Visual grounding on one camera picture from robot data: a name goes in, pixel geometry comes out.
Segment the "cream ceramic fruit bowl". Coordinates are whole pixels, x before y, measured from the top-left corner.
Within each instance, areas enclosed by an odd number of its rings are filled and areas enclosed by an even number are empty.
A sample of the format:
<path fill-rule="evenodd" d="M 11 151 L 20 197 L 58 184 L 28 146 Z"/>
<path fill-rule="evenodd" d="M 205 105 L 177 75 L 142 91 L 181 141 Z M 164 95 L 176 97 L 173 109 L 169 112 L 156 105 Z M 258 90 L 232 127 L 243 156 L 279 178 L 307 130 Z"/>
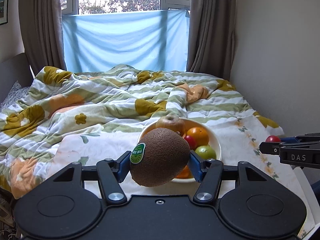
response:
<path fill-rule="evenodd" d="M 216 134 L 211 131 L 207 126 L 205 126 L 204 124 L 201 124 L 199 122 L 187 119 L 187 118 L 181 118 L 182 120 L 184 120 L 184 124 L 185 124 L 185 129 L 189 130 L 193 127 L 201 127 L 203 129 L 205 129 L 208 133 L 209 136 L 209 143 L 208 145 L 215 150 L 216 152 L 216 159 L 221 161 L 222 160 L 222 147 L 221 144 L 219 142 L 218 137 L 216 136 Z M 148 133 L 149 131 L 151 131 L 152 129 L 156 128 L 156 122 L 154 121 L 152 123 L 150 123 L 148 126 L 145 126 L 144 129 L 142 130 L 142 132 L 140 133 L 138 139 L 137 139 L 137 143 L 139 143 L 140 139 L 142 137 L 144 137 L 144 135 L 146 135 L 146 133 Z M 172 181 L 172 183 L 193 183 L 195 182 L 194 178 L 174 178 Z"/>

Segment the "left brown curtain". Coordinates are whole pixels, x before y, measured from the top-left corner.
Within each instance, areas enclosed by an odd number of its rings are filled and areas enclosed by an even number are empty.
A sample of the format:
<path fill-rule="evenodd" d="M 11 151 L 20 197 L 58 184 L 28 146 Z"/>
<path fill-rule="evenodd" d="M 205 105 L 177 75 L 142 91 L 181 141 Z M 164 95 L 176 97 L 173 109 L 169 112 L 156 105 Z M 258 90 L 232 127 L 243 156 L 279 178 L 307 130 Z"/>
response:
<path fill-rule="evenodd" d="M 18 0 L 24 52 L 37 74 L 45 66 L 66 69 L 60 0 Z"/>

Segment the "brown kiwi with sticker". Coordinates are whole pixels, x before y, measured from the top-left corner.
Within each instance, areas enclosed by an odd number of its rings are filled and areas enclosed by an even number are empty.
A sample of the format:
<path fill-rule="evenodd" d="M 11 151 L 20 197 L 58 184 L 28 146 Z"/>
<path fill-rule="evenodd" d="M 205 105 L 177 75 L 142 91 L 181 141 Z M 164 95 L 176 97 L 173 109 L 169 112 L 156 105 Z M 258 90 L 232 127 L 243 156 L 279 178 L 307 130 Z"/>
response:
<path fill-rule="evenodd" d="M 185 139 L 170 129 L 156 128 L 146 133 L 131 152 L 131 177 L 141 186 L 161 186 L 179 175 L 189 158 Z"/>

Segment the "grey patterned pillow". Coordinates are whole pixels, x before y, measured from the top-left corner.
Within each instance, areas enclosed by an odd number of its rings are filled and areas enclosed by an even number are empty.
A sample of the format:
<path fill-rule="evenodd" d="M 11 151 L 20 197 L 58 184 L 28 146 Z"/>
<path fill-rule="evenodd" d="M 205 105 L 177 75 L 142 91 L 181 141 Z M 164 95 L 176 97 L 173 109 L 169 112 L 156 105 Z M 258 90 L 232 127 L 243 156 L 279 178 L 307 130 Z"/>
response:
<path fill-rule="evenodd" d="M 30 87 L 22 87 L 18 81 L 16 81 L 12 88 L 9 90 L 7 97 L 1 102 L 1 111 L 14 104 L 17 100 L 23 98 L 28 94 Z"/>

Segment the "brown curtain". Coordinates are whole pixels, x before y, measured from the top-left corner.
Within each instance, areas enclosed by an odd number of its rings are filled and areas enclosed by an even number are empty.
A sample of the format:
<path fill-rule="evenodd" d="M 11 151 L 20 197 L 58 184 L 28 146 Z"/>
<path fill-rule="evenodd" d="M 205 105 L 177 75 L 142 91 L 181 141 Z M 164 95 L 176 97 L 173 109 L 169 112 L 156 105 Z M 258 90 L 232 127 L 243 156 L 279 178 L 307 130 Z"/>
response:
<path fill-rule="evenodd" d="M 24 52 L 37 74 L 45 66 L 66 69 L 60 0 L 18 0 Z"/>
<path fill-rule="evenodd" d="M 229 80 L 236 0 L 191 0 L 187 71 Z"/>

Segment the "orange in bowl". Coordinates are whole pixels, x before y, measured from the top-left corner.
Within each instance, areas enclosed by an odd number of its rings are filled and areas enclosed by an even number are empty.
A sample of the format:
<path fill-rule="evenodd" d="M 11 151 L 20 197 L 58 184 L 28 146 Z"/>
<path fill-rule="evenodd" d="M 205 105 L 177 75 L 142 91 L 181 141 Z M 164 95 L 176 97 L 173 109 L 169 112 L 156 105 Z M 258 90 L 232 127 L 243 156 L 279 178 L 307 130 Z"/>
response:
<path fill-rule="evenodd" d="M 193 127 L 187 130 L 187 136 L 190 136 L 195 141 L 195 148 L 209 144 L 209 135 L 204 128 Z"/>

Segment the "striped floral quilt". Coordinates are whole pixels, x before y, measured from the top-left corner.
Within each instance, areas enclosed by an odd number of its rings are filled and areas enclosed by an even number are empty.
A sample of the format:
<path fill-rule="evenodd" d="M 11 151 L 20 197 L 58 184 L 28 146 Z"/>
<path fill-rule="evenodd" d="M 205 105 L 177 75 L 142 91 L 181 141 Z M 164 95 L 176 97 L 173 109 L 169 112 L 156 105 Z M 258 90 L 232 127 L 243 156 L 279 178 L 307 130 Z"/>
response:
<path fill-rule="evenodd" d="M 282 128 L 255 111 L 226 80 L 208 74 L 151 72 L 121 64 L 107 72 L 73 73 L 46 66 L 28 94 L 1 111 L 1 188 L 21 197 L 47 179 L 63 135 L 109 122 L 143 122 L 175 114 L 202 124 L 255 116 L 270 131 Z"/>

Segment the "large orange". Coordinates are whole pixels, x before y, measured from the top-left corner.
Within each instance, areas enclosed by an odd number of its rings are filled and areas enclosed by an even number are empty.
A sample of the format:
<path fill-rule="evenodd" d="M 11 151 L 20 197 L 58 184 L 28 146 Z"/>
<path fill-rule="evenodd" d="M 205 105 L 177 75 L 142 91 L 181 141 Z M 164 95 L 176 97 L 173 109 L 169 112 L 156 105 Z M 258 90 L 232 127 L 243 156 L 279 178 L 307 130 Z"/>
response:
<path fill-rule="evenodd" d="M 176 176 L 176 179 L 189 179 L 189 178 L 193 178 L 193 175 L 189 167 L 186 165 L 184 169 Z"/>

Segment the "framed wall picture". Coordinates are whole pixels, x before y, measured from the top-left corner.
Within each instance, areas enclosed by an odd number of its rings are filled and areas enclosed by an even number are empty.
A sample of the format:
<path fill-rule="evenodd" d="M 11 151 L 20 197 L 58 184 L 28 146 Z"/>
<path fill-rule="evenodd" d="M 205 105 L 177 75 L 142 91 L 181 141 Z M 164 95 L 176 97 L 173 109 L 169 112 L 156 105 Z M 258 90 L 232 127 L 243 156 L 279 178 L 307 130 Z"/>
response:
<path fill-rule="evenodd" d="M 0 0 L 0 25 L 8 22 L 8 2 L 9 0 Z"/>

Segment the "large green apple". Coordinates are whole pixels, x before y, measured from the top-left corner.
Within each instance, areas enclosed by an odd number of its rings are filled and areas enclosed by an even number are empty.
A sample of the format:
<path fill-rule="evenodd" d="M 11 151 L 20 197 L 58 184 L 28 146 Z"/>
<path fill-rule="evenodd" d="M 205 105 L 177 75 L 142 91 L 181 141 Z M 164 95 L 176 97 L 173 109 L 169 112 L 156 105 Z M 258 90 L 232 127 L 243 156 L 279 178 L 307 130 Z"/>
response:
<path fill-rule="evenodd" d="M 195 150 L 196 154 L 199 155 L 202 159 L 216 159 L 215 150 L 209 145 L 199 146 Z"/>

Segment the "wrinkled yellow apple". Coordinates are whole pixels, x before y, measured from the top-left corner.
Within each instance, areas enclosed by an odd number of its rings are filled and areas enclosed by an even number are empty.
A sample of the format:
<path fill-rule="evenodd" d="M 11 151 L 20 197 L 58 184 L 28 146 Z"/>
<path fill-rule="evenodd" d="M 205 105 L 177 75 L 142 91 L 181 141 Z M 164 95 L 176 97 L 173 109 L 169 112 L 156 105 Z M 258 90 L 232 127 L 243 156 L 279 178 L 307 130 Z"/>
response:
<path fill-rule="evenodd" d="M 180 136 L 183 136 L 185 134 L 184 120 L 174 114 L 169 114 L 167 116 L 161 117 L 156 122 L 156 128 L 167 128 L 176 132 Z"/>

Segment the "right brown curtain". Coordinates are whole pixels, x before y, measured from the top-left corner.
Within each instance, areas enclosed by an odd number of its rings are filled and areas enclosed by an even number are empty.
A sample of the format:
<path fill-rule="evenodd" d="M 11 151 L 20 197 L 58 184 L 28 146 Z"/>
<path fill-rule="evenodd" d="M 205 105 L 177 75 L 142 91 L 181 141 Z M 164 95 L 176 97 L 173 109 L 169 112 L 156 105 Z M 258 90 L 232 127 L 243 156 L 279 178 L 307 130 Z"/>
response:
<path fill-rule="evenodd" d="M 236 0 L 191 0 L 187 71 L 229 80 Z"/>

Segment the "grey bed headboard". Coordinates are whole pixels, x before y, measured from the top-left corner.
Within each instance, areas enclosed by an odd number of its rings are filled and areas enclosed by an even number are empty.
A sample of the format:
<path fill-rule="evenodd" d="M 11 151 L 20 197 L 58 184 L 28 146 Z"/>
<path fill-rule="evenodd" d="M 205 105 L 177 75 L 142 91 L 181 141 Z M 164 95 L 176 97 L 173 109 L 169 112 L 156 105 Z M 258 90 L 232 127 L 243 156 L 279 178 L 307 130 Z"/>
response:
<path fill-rule="evenodd" d="M 16 81 L 22 87 L 29 87 L 32 84 L 33 79 L 30 64 L 25 53 L 20 53 L 15 57 L 2 62 L 0 73 L 1 102 L 8 96 L 9 91 Z"/>

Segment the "light blue window cloth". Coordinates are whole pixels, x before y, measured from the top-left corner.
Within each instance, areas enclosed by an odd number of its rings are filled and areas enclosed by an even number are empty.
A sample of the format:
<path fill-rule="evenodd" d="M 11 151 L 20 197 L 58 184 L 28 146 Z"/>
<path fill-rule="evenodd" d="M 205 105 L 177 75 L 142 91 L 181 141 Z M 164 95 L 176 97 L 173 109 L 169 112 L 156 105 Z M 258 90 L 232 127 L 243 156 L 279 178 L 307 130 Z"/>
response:
<path fill-rule="evenodd" d="M 189 21 L 187 10 L 63 16 L 67 70 L 104 72 L 127 64 L 138 70 L 184 72 Z"/>

